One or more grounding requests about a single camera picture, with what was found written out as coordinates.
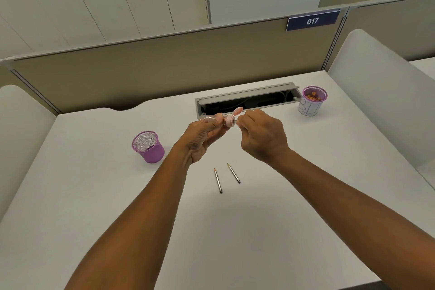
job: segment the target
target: beige partition panel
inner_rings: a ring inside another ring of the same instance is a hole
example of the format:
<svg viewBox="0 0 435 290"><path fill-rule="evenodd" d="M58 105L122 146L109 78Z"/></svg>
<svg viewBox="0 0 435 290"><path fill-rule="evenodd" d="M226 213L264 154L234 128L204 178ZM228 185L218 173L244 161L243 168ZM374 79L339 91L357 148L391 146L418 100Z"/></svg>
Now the beige partition panel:
<svg viewBox="0 0 435 290"><path fill-rule="evenodd" d="M7 68L0 66L0 88L6 85L15 85L18 86L29 94L32 98L38 101L41 105L46 107L51 113L57 115L57 112L54 111L49 105L46 104L44 100L42 100L38 95L35 94L31 89L29 89L21 80L19 80L13 73L11 73Z"/></svg>
<svg viewBox="0 0 435 290"><path fill-rule="evenodd" d="M62 112L143 101L318 71L335 24L286 32L287 18L189 32L14 62Z"/></svg>
<svg viewBox="0 0 435 290"><path fill-rule="evenodd" d="M435 0L400 0L349 10L328 70L348 34L362 29L408 61L435 56Z"/></svg>

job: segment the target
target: hand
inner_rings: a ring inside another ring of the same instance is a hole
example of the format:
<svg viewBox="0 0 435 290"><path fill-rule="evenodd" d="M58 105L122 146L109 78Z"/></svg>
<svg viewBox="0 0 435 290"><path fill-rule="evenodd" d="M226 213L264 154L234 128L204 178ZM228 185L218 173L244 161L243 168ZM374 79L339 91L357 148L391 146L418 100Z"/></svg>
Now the hand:
<svg viewBox="0 0 435 290"><path fill-rule="evenodd" d="M177 147L187 149L191 163L195 163L204 156L207 148L221 138L230 128L223 126L224 116L216 114L213 122L199 120L190 123L184 134L175 144Z"/></svg>
<svg viewBox="0 0 435 290"><path fill-rule="evenodd" d="M262 162L270 164L290 150L282 122L261 109L248 110L239 116L237 125L242 130L243 150Z"/></svg>

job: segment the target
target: purple rim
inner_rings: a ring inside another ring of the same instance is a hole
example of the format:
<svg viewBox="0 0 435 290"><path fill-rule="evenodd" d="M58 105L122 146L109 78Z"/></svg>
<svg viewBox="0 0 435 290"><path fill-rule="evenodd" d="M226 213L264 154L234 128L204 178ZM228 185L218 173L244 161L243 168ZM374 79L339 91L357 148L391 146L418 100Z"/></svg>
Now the purple rim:
<svg viewBox="0 0 435 290"><path fill-rule="evenodd" d="M322 87L319 87L319 86L307 86L307 87L305 87L303 90L302 90L302 95L306 98L306 94L305 94L305 91L306 90L308 90L308 89L318 89L318 90L320 90L320 91L322 91L324 94L325 94L325 98L323 99L323 100L320 100L320 101L314 101L314 100L310 100L310 99L308 99L311 103L320 103L320 102L323 102L323 101L325 101L327 98L328 98L328 94L327 94L327 92L322 88Z"/></svg>
<svg viewBox="0 0 435 290"><path fill-rule="evenodd" d="M146 150L144 150L144 151L139 151L139 150L137 150L136 148L134 148L134 140L136 140L136 138L137 138L138 136L140 136L141 134L143 134L143 133L148 133L148 132L154 133L154 135L156 136L157 141L156 141L156 143L154 144L154 146L148 147L148 148L147 148ZM131 142L131 147L133 148L133 150L134 150L135 152L149 152L149 151L151 151L152 149L155 148L155 146L157 145L157 142L159 142L159 136L157 135L157 133L155 133L154 131L144 131L144 132L141 132L141 133L139 133L137 136L134 137L133 141Z"/></svg>

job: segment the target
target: purple mesh cup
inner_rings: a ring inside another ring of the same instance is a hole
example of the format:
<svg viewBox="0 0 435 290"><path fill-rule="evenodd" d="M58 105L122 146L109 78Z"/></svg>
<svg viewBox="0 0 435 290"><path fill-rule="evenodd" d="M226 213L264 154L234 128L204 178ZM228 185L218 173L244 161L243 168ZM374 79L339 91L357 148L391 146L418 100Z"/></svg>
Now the purple mesh cup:
<svg viewBox="0 0 435 290"><path fill-rule="evenodd" d="M306 96L310 95L312 92L316 92L316 97L320 98L321 100L313 101L308 99ZM297 107L297 109L302 115L314 116L319 111L323 101L325 101L327 98L328 94L323 88L318 86L305 87L302 91L301 102L299 102L299 106Z"/></svg>
<svg viewBox="0 0 435 290"><path fill-rule="evenodd" d="M157 163L164 156L164 148L159 142L157 133L153 131L139 133L134 137L131 146L147 163Z"/></svg>

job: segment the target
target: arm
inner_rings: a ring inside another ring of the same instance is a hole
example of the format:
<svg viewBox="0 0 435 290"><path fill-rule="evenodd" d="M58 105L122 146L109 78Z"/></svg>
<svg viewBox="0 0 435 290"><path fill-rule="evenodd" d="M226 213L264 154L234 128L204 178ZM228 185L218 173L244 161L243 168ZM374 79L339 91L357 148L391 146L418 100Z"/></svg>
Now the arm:
<svg viewBox="0 0 435 290"><path fill-rule="evenodd" d="M222 114L193 122L144 190L84 256L65 290L153 289L189 166L229 129Z"/></svg>
<svg viewBox="0 0 435 290"><path fill-rule="evenodd" d="M285 177L353 253L393 289L435 289L435 239L290 150L282 123L238 118L242 148Z"/></svg>

